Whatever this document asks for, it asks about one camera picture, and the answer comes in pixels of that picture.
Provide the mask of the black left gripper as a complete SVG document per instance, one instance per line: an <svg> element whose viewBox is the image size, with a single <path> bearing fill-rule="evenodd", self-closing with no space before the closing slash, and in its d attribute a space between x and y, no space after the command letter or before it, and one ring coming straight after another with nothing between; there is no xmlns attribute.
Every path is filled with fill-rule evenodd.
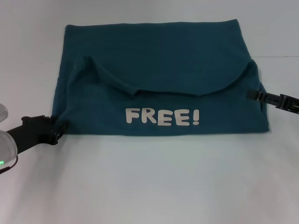
<svg viewBox="0 0 299 224"><path fill-rule="evenodd" d="M18 155L38 144L56 145L68 126L57 116L23 117L22 125L6 131L6 155Z"/></svg>

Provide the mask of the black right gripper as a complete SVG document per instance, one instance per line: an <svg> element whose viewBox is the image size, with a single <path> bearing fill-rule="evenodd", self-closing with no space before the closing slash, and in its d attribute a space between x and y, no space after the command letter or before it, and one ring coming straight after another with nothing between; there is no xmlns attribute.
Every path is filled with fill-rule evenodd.
<svg viewBox="0 0 299 224"><path fill-rule="evenodd" d="M284 94L274 95L266 92L249 90L247 98L260 101L266 104L278 104L276 108L298 114L299 113L299 99Z"/></svg>

